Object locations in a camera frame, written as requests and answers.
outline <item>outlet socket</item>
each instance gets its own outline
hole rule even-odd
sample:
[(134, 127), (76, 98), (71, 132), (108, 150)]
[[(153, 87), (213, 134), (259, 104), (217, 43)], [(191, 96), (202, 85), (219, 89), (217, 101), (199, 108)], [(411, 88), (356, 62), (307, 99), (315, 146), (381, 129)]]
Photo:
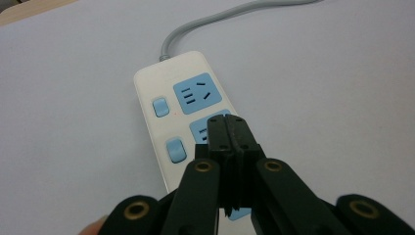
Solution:
[(175, 84), (173, 89), (185, 115), (212, 106), (222, 100), (222, 96), (207, 72), (181, 81)]
[[(197, 82), (200, 81), (206, 81), (207, 84), (200, 86), (204, 87), (201, 90), (197, 86)], [(135, 74), (134, 83), (167, 192), (171, 192), (179, 186), (186, 165), (193, 160), (191, 155), (195, 153), (195, 142), (199, 142), (195, 139), (201, 137), (203, 140), (204, 138), (202, 136), (203, 131), (199, 137), (195, 137), (189, 128), (198, 129), (198, 127), (193, 127), (193, 125), (191, 127), (190, 124), (210, 116), (212, 113), (216, 114), (224, 110), (229, 111), (232, 115), (237, 115), (237, 113), (208, 65), (206, 58), (200, 52), (188, 52), (141, 69)], [(183, 102), (186, 100), (184, 96), (187, 94), (183, 95), (181, 91), (186, 88), (190, 88), (192, 92), (197, 94), (197, 97), (194, 98), (195, 101), (190, 102), (190, 104)], [(164, 98), (167, 103), (169, 112), (162, 113), (165, 115), (155, 113), (157, 111), (155, 101), (159, 98)], [(200, 123), (203, 126), (207, 125), (206, 120)], [(180, 140), (184, 152), (189, 154), (186, 159), (177, 164), (172, 162), (166, 148), (167, 143), (174, 139)], [(255, 234), (249, 216), (237, 219), (240, 217), (238, 213), (241, 213), (241, 211), (232, 212), (232, 217), (228, 219), (224, 211), (220, 210), (218, 234)]]
[(217, 115), (230, 115), (228, 110), (222, 110), (207, 117), (195, 120), (190, 123), (190, 130), (197, 144), (206, 144), (208, 141), (208, 119)]

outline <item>light blue button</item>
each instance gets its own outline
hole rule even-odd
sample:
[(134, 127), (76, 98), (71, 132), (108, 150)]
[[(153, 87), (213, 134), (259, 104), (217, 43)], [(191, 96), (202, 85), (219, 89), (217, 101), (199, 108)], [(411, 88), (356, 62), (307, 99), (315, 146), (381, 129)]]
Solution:
[(229, 216), (229, 219), (234, 221), (234, 220), (237, 220), (239, 218), (242, 218), (243, 216), (245, 216), (249, 213), (251, 213), (250, 208), (240, 208), (238, 211), (232, 210), (232, 214)]
[(168, 109), (167, 102), (165, 101), (164, 98), (159, 98), (155, 100), (153, 102), (153, 107), (155, 109), (156, 116), (158, 118), (164, 117), (168, 115), (168, 113), (170, 112), (170, 110)]
[(174, 138), (166, 143), (168, 155), (174, 164), (178, 164), (186, 159), (186, 152), (179, 138)]

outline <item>light blue socket panel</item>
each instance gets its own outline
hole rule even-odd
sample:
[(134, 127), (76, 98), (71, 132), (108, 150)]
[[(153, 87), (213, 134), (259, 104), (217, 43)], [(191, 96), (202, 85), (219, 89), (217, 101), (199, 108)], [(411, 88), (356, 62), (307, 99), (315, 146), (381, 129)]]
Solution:
[(185, 115), (192, 114), (222, 100), (210, 75), (205, 72), (173, 86), (180, 107)]
[(217, 115), (230, 115), (228, 110), (222, 110), (207, 117), (195, 120), (190, 123), (190, 130), (197, 144), (206, 144), (208, 141), (208, 119)]
[(238, 211), (232, 210), (232, 214), (229, 216), (229, 219), (232, 221), (235, 221), (250, 213), (251, 213), (250, 208), (240, 208)]

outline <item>black linkage arm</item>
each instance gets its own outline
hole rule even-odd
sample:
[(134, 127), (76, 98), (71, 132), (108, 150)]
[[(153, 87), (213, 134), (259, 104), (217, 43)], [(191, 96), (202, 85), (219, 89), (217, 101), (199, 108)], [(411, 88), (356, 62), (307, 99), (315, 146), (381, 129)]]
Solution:
[(217, 234), (219, 208), (227, 215), (252, 208), (259, 235), (415, 235), (372, 199), (342, 196), (335, 207), (323, 202), (287, 164), (265, 157), (247, 123), (231, 115), (207, 121), (207, 144), (196, 145), (177, 190), (160, 201), (124, 200), (99, 235)]

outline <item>white background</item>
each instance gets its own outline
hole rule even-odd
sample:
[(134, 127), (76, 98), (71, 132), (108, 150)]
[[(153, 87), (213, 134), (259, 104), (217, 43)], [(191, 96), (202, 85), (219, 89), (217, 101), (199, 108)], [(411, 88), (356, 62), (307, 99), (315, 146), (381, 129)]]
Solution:
[[(133, 84), (164, 38), (246, 1), (79, 0), (0, 27), (0, 234), (77, 234), (165, 194)], [(415, 2), (326, 0), (186, 34), (268, 158), (415, 227)]]

